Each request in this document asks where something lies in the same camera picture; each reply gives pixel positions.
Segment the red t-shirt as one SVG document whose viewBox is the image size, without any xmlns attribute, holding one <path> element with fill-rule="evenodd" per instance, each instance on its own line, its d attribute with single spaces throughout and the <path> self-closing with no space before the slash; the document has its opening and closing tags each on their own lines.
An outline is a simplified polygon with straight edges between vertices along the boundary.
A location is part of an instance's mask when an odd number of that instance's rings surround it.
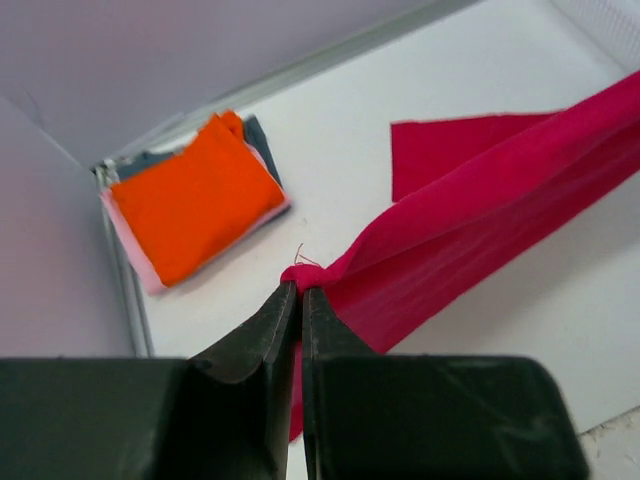
<svg viewBox="0 0 640 480">
<path fill-rule="evenodd" d="M 391 206 L 281 276 L 379 353 L 638 171 L 639 78 L 553 112 L 395 123 L 391 147 Z"/>
</svg>

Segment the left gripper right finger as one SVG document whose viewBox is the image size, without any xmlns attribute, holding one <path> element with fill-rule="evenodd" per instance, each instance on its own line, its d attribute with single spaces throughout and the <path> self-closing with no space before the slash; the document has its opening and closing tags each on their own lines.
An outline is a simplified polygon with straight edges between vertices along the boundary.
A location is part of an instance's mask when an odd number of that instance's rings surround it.
<svg viewBox="0 0 640 480">
<path fill-rule="evenodd" d="M 312 479 L 586 479 L 561 392 L 514 356 L 382 355 L 325 293 L 302 300 L 302 385 Z"/>
</svg>

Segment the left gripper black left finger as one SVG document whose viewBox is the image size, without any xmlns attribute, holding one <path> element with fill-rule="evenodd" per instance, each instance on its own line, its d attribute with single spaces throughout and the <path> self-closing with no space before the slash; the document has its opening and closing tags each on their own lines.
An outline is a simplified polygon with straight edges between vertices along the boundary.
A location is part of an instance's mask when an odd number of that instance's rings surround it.
<svg viewBox="0 0 640 480">
<path fill-rule="evenodd" d="M 282 479 L 297 294 L 189 359 L 1 363 L 5 479 Z"/>
</svg>

